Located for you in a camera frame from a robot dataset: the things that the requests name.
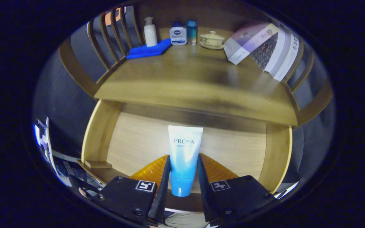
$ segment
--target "folded blue towel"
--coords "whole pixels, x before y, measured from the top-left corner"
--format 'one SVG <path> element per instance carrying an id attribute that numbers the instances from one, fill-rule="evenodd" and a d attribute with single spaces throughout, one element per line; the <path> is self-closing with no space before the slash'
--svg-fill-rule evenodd
<path id="1" fill-rule="evenodd" d="M 170 38 L 160 41 L 156 46 L 147 47 L 143 45 L 141 47 L 134 47 L 130 50 L 126 59 L 143 58 L 149 56 L 158 56 L 163 54 L 171 46 Z"/>

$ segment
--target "book cover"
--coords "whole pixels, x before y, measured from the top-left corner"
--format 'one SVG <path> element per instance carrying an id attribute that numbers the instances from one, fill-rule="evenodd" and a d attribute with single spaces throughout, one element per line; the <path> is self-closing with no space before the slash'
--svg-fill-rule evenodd
<path id="1" fill-rule="evenodd" d="M 237 65 L 277 32 L 278 28 L 269 22 L 247 23 L 225 42 L 223 49 L 227 59 Z"/>
<path id="2" fill-rule="evenodd" d="M 287 75 L 292 64 L 294 64 L 294 62 L 295 62 L 295 58 L 298 54 L 298 49 L 299 49 L 299 40 L 297 37 L 295 37 L 293 34 L 291 34 L 291 43 L 289 46 L 288 54 L 285 57 L 285 60 L 282 64 L 282 66 L 277 71 L 277 73 L 274 75 L 275 80 L 281 81 L 285 77 L 285 75 Z"/>
<path id="3" fill-rule="evenodd" d="M 277 65 L 280 56 L 282 52 L 284 51 L 285 41 L 286 41 L 286 33 L 283 30 L 279 30 L 277 34 L 277 41 L 274 48 L 274 51 L 272 52 L 272 56 L 270 57 L 267 66 L 265 66 L 264 71 L 267 71 L 269 73 L 272 72 L 275 65 Z"/>
<path id="4" fill-rule="evenodd" d="M 256 48 L 250 56 L 256 61 L 256 63 L 260 66 L 261 70 L 264 71 L 268 62 L 271 59 L 272 53 L 275 50 L 275 46 L 277 45 L 278 34 L 275 34 L 266 42 L 264 42 L 261 46 Z"/>

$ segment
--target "orange object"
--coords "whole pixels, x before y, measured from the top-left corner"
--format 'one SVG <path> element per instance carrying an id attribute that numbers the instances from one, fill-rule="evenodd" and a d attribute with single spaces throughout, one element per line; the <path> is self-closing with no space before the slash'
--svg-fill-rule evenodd
<path id="1" fill-rule="evenodd" d="M 120 8 L 117 8 L 116 11 L 118 12 L 118 16 L 115 17 L 115 21 L 119 21 L 121 19 Z M 110 26 L 111 25 L 111 13 L 107 13 L 105 15 L 105 25 Z"/>
<path id="2" fill-rule="evenodd" d="M 214 159 L 200 153 L 202 162 L 204 162 L 205 170 L 207 172 L 208 182 L 229 180 L 239 177 L 234 172 L 230 171 L 228 168 L 224 167 L 219 162 Z"/>
<path id="3" fill-rule="evenodd" d="M 143 167 L 141 170 L 139 170 L 129 178 L 142 181 L 152 181 L 155 182 L 159 188 L 167 157 L 168 155 L 160 157 L 154 162 Z"/>

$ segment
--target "white pump bottle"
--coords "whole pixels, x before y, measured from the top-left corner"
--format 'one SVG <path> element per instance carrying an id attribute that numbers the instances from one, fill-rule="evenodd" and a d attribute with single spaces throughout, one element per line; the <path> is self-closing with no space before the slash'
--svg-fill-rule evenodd
<path id="1" fill-rule="evenodd" d="M 156 27 L 152 24 L 153 17 L 146 17 L 146 25 L 145 25 L 145 39 L 146 46 L 151 47 L 157 45 L 157 36 L 156 36 Z"/>

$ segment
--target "wooden panel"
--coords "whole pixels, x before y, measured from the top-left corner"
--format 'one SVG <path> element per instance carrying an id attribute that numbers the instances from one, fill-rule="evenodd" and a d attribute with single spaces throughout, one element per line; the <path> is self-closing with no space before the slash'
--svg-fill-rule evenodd
<path id="1" fill-rule="evenodd" d="M 112 132 L 121 112 L 122 103 L 98 101 L 84 134 L 81 161 L 105 162 Z"/>
<path id="2" fill-rule="evenodd" d="M 118 172 L 112 168 L 89 168 L 86 164 L 77 160 L 77 163 L 91 176 L 93 176 L 97 181 L 106 185 L 109 183 L 113 178 L 117 176 L 128 177 L 127 175 Z"/>
<path id="3" fill-rule="evenodd" d="M 299 66 L 299 64 L 300 64 L 300 62 L 302 60 L 303 55 L 304 55 L 304 43 L 302 42 L 301 39 L 299 39 L 299 50 L 298 50 L 298 54 L 296 55 L 295 61 L 292 64 L 291 68 L 289 68 L 289 70 L 287 72 L 287 75 L 285 75 L 285 77 L 282 79 L 282 81 L 288 82 L 288 80 L 290 78 L 292 78 L 292 76 L 294 75 L 296 69 L 298 68 L 298 66 Z"/>
<path id="4" fill-rule="evenodd" d="M 123 64 L 123 62 L 125 62 L 126 60 L 126 56 L 123 56 L 118 62 L 116 62 L 114 65 L 112 65 L 111 69 L 107 70 L 101 77 L 100 79 L 98 79 L 97 81 L 97 85 L 98 87 L 102 86 L 102 84 L 105 82 L 105 80 L 107 80 L 107 78 L 109 76 L 111 76 L 113 74 L 113 72 L 116 71 L 116 69 L 118 69 L 119 66 L 121 66 Z"/>
<path id="5" fill-rule="evenodd" d="M 139 24 L 137 22 L 137 18 L 136 18 L 136 15 L 135 15 L 135 7 L 134 6 L 131 6 L 132 8 L 132 11 L 131 11 L 131 14 L 132 14 L 132 18 L 133 18 L 133 25 L 135 27 L 135 31 L 136 31 L 136 34 L 138 35 L 138 40 L 139 40 L 139 46 L 142 46 L 144 43 L 142 42 L 142 35 L 141 33 L 139 32 Z"/>
<path id="6" fill-rule="evenodd" d="M 123 56 L 125 56 L 126 55 L 125 48 L 123 47 L 121 35 L 119 34 L 118 26 L 116 25 L 117 20 L 115 18 L 115 11 L 116 11 L 115 9 L 111 11 L 111 28 L 112 28 L 112 31 L 114 32 L 116 42 L 118 43 L 118 47 L 121 50 Z"/>
<path id="7" fill-rule="evenodd" d="M 112 165 L 109 164 L 108 162 L 105 161 L 89 161 L 89 160 L 85 160 L 85 164 L 89 167 L 89 168 L 111 168 Z"/>
<path id="8" fill-rule="evenodd" d="M 332 97 L 333 90 L 330 85 L 330 80 L 329 78 L 326 78 L 319 93 L 305 108 L 297 112 L 296 116 L 298 117 L 298 127 L 317 116 L 324 108 L 326 108 Z"/>
<path id="9" fill-rule="evenodd" d="M 91 19 L 87 24 L 87 34 L 88 38 L 90 38 L 90 42 L 93 45 L 93 49 L 96 52 L 98 58 L 100 59 L 101 63 L 104 67 L 108 70 L 110 69 L 111 65 L 109 64 L 108 60 L 106 59 L 104 53 L 102 52 L 100 45 L 98 44 L 96 33 L 94 32 L 94 19 Z"/>
<path id="10" fill-rule="evenodd" d="M 299 111 L 299 105 L 296 102 L 295 95 L 292 93 L 291 89 L 289 88 L 289 85 L 286 82 L 283 82 L 282 85 L 285 88 L 285 91 L 287 92 L 287 95 L 289 99 L 291 100 L 292 106 L 294 107 L 295 112 Z"/>
<path id="11" fill-rule="evenodd" d="M 123 10 L 120 10 L 119 13 L 121 14 L 121 25 L 122 25 L 123 33 L 125 34 L 126 42 L 128 43 L 129 50 L 130 50 L 131 48 L 133 48 L 133 46 L 132 46 L 131 37 L 129 36 L 128 27 L 126 25 L 125 12 Z"/>
<path id="12" fill-rule="evenodd" d="M 298 124 L 283 85 L 252 58 L 235 66 L 224 51 L 199 45 L 172 46 L 161 56 L 126 61 L 95 97 Z"/>
<path id="13" fill-rule="evenodd" d="M 300 75 L 300 77 L 298 78 L 298 80 L 294 83 L 294 86 L 292 86 L 291 92 L 295 92 L 302 85 L 302 83 L 307 79 L 310 71 L 312 70 L 313 62 L 314 62 L 314 53 L 313 53 L 313 50 L 310 50 L 305 69 L 302 72 L 302 74 Z"/>
<path id="14" fill-rule="evenodd" d="M 105 44 L 107 45 L 109 52 L 111 53 L 112 57 L 115 59 L 116 62 L 119 61 L 118 55 L 116 54 L 116 50 L 113 47 L 112 43 L 110 42 L 110 37 L 108 34 L 108 31 L 106 29 L 105 19 L 106 15 L 103 13 L 100 18 L 100 27 L 101 27 L 101 33 L 102 37 L 104 38 Z"/>
<path id="15" fill-rule="evenodd" d="M 292 152 L 292 128 L 267 124 L 265 160 L 259 182 L 268 191 L 275 193 L 287 173 Z"/>
<path id="16" fill-rule="evenodd" d="M 151 118 L 155 112 L 158 113 L 157 118 Z M 239 176 L 252 175 L 258 179 L 264 162 L 265 123 L 233 118 L 218 121 L 221 119 L 125 104 L 112 135 L 107 162 L 119 172 L 132 175 L 155 159 L 169 154 L 168 125 L 200 125 L 204 127 L 200 153 Z M 191 192 L 200 193 L 197 175 Z"/>
<path id="17" fill-rule="evenodd" d="M 66 68 L 74 81 L 95 100 L 94 94 L 99 86 L 91 79 L 74 55 L 70 36 L 60 45 L 59 56 L 64 68 Z"/>

